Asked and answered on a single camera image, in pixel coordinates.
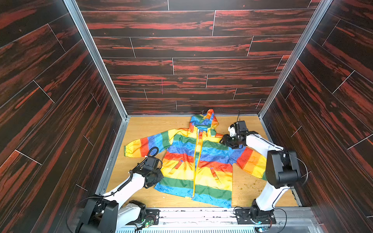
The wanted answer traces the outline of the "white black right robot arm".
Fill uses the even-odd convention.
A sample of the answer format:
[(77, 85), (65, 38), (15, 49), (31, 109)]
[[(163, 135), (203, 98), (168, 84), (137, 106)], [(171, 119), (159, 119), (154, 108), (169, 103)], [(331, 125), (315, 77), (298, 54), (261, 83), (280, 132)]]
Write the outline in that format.
[(254, 199), (250, 208), (250, 219), (253, 223), (275, 223), (274, 209), (278, 200), (290, 186), (301, 179), (297, 154), (294, 151), (273, 144), (256, 132), (247, 132), (236, 136), (226, 134), (220, 143), (234, 150), (240, 145), (255, 149), (266, 155), (266, 186)]

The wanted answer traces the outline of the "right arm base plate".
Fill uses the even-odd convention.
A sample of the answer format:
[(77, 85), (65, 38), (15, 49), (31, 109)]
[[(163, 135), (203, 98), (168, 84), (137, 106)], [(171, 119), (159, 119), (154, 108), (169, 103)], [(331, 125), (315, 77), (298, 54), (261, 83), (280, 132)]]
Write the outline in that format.
[(248, 224), (276, 224), (274, 210), (262, 211), (260, 209), (252, 208), (241, 208), (236, 207), (233, 209), (233, 214), (236, 216), (236, 220), (239, 225)]

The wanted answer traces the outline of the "rainbow striped zip jacket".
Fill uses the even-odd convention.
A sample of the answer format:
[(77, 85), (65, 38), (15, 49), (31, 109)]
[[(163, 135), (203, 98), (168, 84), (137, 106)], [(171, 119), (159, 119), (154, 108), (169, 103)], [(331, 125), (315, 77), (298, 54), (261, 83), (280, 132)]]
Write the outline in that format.
[(124, 155), (145, 157), (157, 147), (165, 151), (163, 179), (155, 190), (223, 208), (231, 208), (233, 165), (263, 178), (266, 155), (251, 148), (232, 149), (220, 143), (222, 135), (214, 110), (194, 115), (188, 128), (168, 130), (127, 144)]

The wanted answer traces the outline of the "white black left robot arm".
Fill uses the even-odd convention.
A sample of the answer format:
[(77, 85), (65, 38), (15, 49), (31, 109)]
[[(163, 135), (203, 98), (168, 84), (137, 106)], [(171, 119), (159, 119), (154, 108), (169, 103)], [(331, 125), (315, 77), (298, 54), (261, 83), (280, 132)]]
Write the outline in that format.
[(127, 224), (133, 225), (137, 232), (156, 224), (158, 213), (147, 213), (145, 204), (132, 200), (126, 206), (123, 205), (137, 191), (152, 187), (161, 179), (163, 175), (160, 168), (130, 171), (129, 178), (110, 193), (85, 198), (84, 201), (87, 203), (75, 232), (115, 233)]

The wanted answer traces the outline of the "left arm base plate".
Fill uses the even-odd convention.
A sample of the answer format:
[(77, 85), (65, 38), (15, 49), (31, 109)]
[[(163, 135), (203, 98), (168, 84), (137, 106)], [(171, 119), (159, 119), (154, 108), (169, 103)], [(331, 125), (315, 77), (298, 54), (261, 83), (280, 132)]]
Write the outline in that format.
[(159, 209), (146, 209), (140, 212), (137, 220), (127, 223), (127, 226), (136, 227), (150, 227), (159, 224), (160, 210)]

